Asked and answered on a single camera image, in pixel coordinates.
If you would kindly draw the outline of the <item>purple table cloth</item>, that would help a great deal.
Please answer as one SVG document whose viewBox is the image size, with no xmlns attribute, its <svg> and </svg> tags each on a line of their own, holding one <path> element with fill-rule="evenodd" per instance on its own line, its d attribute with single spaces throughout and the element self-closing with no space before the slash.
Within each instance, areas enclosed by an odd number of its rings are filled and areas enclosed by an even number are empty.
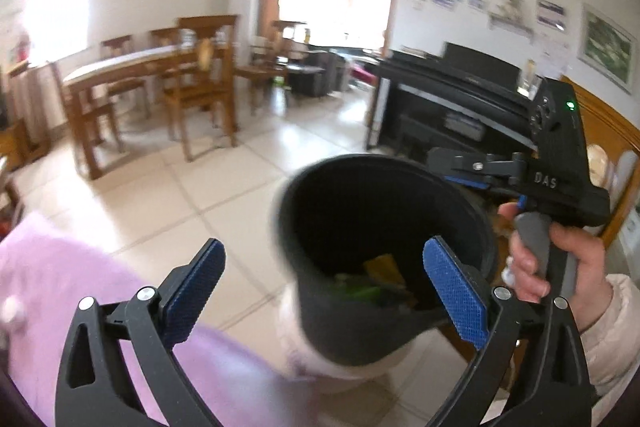
<svg viewBox="0 0 640 427">
<path fill-rule="evenodd" d="M 6 426 L 170 426 L 134 354 L 125 307 L 142 283 L 125 265 L 32 215 L 1 244 L 1 421 Z M 312 426 L 318 397 L 196 322 L 174 355 L 218 426 Z"/>
</svg>

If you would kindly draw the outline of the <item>white standing air conditioner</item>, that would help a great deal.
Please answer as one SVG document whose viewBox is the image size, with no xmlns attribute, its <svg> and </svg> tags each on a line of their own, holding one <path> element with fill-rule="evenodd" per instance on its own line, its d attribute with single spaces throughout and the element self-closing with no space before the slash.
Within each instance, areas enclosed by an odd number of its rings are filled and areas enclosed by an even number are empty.
<svg viewBox="0 0 640 427">
<path fill-rule="evenodd" d="M 246 65 L 250 61 L 250 45 L 256 36 L 259 0 L 229 0 L 229 12 L 239 17 L 235 33 L 236 64 Z"/>
</svg>

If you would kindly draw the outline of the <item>wooden dining chair front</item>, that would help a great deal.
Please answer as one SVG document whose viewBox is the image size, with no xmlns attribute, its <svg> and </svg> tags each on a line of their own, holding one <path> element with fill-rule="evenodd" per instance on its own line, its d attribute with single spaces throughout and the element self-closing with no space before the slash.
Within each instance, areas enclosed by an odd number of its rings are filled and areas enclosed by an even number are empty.
<svg viewBox="0 0 640 427">
<path fill-rule="evenodd" d="M 204 108 L 215 116 L 232 146 L 236 144 L 234 40 L 239 17 L 209 15 L 177 20 L 177 49 L 170 57 L 171 83 L 163 89 L 168 134 L 180 141 L 187 161 L 193 159 L 186 111 Z"/>
</svg>

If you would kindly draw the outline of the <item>wooden chair by doorway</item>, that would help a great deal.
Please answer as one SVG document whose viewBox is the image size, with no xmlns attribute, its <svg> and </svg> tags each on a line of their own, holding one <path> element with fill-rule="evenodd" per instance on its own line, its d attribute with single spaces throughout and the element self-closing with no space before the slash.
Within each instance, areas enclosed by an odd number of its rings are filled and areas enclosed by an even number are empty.
<svg viewBox="0 0 640 427">
<path fill-rule="evenodd" d="M 288 84 L 288 66 L 298 64 L 308 55 L 306 43 L 296 41 L 296 31 L 307 30 L 306 24 L 295 20 L 273 20 L 265 37 L 255 37 L 250 45 L 250 61 L 234 69 L 235 77 L 248 81 L 250 113 L 256 114 L 257 93 L 272 80 L 280 78 Z"/>
</svg>

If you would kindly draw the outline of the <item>framed green landscape picture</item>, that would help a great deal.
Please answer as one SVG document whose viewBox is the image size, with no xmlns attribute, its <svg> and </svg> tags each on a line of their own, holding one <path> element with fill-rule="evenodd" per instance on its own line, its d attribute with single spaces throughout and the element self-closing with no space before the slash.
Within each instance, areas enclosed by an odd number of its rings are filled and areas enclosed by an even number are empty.
<svg viewBox="0 0 640 427">
<path fill-rule="evenodd" d="M 578 58 L 631 93 L 636 75 L 637 39 L 590 4 L 582 5 Z"/>
</svg>

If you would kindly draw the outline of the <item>black upright piano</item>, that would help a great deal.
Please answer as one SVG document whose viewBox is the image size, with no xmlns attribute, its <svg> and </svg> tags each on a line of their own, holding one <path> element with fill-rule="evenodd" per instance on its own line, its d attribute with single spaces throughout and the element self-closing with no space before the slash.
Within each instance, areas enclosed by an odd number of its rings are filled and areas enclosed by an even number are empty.
<svg viewBox="0 0 640 427">
<path fill-rule="evenodd" d="M 441 56 L 393 51 L 375 69 L 364 147 L 417 161 L 433 147 L 509 156 L 536 150 L 521 69 L 448 42 Z"/>
</svg>

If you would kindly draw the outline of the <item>black trash bin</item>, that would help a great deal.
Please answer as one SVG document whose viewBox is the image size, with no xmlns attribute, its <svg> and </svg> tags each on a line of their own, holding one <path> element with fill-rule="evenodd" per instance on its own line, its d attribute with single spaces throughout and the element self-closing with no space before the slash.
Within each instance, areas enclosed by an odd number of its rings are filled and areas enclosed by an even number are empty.
<svg viewBox="0 0 640 427">
<path fill-rule="evenodd" d="M 448 315 L 423 266 L 441 237 L 486 281 L 498 246 L 485 211 L 416 162 L 336 156 L 311 165 L 280 196 L 274 231 L 297 281 L 303 333 L 346 366 L 382 360 Z"/>
</svg>

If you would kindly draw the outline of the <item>wooden dining table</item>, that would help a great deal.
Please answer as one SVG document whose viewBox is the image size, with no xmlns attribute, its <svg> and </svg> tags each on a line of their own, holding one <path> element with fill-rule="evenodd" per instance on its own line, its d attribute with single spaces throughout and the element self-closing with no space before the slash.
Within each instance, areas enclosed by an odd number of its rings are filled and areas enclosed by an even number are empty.
<svg viewBox="0 0 640 427">
<path fill-rule="evenodd" d="M 63 101 L 66 103 L 68 123 L 73 131 L 75 143 L 84 153 L 89 179 L 101 178 L 103 171 L 93 152 L 93 142 L 89 135 L 91 119 L 82 113 L 81 95 L 95 87 L 124 78 L 146 77 L 169 72 L 170 57 L 176 49 L 177 46 L 172 44 L 116 56 L 81 67 L 62 80 Z"/>
</svg>

